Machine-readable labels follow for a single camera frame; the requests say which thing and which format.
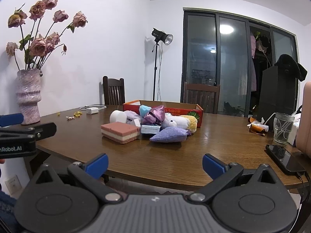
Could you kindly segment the pink layered sponge block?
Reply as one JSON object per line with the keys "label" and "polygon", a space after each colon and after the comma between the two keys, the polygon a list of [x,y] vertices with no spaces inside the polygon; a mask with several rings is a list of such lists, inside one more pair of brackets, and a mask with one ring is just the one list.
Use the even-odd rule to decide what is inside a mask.
{"label": "pink layered sponge block", "polygon": [[140,129],[130,124],[114,122],[101,125],[101,133],[119,144],[127,144],[139,138]]}

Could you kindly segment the white yellow plush sheep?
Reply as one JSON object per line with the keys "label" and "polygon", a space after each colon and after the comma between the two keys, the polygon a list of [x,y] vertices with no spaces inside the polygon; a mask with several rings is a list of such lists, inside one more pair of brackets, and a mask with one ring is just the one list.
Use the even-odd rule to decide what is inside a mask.
{"label": "white yellow plush sheep", "polygon": [[166,115],[164,121],[161,123],[162,128],[178,127],[188,130],[191,134],[197,131],[197,125],[197,119],[194,116],[190,115]]}

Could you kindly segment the lavender knit pouch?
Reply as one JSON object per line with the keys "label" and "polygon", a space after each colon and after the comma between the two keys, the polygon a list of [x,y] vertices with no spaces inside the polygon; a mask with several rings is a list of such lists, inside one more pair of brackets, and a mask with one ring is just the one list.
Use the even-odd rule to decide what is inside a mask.
{"label": "lavender knit pouch", "polygon": [[190,135],[191,132],[186,129],[167,127],[152,136],[150,141],[154,143],[178,143],[185,141]]}

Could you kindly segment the white foam cylinder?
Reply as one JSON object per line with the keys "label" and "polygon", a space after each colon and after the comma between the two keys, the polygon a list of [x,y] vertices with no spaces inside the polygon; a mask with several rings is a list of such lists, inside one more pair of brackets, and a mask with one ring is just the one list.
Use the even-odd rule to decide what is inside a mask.
{"label": "white foam cylinder", "polygon": [[124,111],[114,110],[109,119],[110,123],[120,122],[126,123],[127,122],[127,115]]}

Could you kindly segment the blue white tissue pack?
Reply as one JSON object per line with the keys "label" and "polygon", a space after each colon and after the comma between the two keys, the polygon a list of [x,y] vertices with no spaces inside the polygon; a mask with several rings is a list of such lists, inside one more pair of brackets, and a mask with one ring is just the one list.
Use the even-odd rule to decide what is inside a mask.
{"label": "blue white tissue pack", "polygon": [[142,134],[152,134],[155,135],[157,134],[161,129],[161,126],[158,125],[142,125],[140,132]]}

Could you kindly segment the light blue plush toy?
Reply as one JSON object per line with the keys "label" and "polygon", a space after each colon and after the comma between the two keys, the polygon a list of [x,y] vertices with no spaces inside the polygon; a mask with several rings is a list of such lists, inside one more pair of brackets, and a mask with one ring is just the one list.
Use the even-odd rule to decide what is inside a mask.
{"label": "light blue plush toy", "polygon": [[139,115],[141,117],[145,117],[145,115],[147,115],[149,113],[149,111],[151,110],[152,107],[150,106],[146,106],[146,105],[140,105],[139,107]]}

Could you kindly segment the purple satin scrunchie cloth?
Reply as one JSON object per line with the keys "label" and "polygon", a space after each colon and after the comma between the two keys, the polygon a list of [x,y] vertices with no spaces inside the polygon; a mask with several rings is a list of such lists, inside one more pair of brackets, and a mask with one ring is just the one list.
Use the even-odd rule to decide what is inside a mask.
{"label": "purple satin scrunchie cloth", "polygon": [[165,119],[165,107],[163,105],[153,107],[143,118],[145,124],[161,125]]}

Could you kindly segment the white foam wedge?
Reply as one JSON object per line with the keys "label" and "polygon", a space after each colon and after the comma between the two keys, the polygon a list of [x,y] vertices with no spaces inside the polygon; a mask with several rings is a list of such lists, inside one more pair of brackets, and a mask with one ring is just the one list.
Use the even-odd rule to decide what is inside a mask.
{"label": "white foam wedge", "polygon": [[130,124],[134,125],[135,127],[138,127],[138,128],[141,127],[140,119],[138,119],[138,118],[133,119]]}

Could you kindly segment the pink ceramic vase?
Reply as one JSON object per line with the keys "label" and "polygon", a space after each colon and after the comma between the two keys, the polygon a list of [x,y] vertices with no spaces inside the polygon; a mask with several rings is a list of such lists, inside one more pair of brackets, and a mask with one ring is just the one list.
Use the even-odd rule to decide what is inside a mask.
{"label": "pink ceramic vase", "polygon": [[38,102],[41,101],[40,70],[20,70],[17,72],[16,97],[19,110],[24,117],[22,125],[40,121]]}

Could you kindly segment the red orange cardboard box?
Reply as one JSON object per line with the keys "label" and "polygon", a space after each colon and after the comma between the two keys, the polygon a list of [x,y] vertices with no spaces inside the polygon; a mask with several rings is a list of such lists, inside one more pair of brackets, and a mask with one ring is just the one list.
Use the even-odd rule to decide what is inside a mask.
{"label": "red orange cardboard box", "polygon": [[187,103],[177,103],[177,102],[162,102],[162,101],[152,101],[152,100],[134,100],[123,104],[123,111],[131,110],[139,113],[139,108],[141,105],[149,107],[157,107],[160,105],[164,106],[166,113],[171,113],[173,116],[190,115],[194,116],[198,123],[197,127],[202,125],[202,117],[204,110],[198,104],[187,104]]}

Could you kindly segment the dark wooden chair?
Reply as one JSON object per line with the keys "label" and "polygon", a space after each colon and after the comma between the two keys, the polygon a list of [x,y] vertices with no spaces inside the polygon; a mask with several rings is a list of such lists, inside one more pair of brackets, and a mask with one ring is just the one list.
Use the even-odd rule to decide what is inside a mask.
{"label": "dark wooden chair", "polygon": [[220,86],[184,83],[183,102],[198,104],[204,113],[218,112]]}
{"label": "dark wooden chair", "polygon": [[125,103],[124,79],[103,77],[104,102],[106,105],[123,105]]}

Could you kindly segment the drinking glass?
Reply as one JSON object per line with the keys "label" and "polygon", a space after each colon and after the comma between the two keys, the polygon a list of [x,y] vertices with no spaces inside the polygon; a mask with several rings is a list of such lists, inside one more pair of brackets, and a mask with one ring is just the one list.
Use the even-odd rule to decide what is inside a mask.
{"label": "drinking glass", "polygon": [[294,124],[295,117],[283,113],[276,113],[273,121],[273,141],[285,145]]}

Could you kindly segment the black box monitor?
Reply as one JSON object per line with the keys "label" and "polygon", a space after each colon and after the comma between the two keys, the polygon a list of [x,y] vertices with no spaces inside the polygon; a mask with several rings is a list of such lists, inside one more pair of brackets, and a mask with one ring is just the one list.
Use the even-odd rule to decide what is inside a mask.
{"label": "black box monitor", "polygon": [[263,71],[257,119],[273,130],[273,113],[291,115],[296,110],[298,79],[278,66]]}

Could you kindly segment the black garment on box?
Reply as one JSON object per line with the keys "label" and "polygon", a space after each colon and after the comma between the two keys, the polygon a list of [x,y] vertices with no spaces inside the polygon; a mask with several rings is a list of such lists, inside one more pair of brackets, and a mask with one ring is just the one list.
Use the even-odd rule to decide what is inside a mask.
{"label": "black garment on box", "polygon": [[298,79],[300,82],[303,82],[306,79],[307,70],[288,54],[280,55],[275,66],[280,67],[281,70],[292,75],[292,77]]}

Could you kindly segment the studio light on stand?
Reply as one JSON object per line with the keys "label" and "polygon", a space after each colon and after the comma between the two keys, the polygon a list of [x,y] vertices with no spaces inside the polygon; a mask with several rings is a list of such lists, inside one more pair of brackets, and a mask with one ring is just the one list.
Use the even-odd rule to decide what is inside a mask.
{"label": "studio light on stand", "polygon": [[152,100],[161,98],[160,75],[162,65],[163,46],[170,45],[173,41],[173,35],[153,28],[151,35],[155,38],[153,52],[155,54],[154,75],[153,75],[153,94]]}

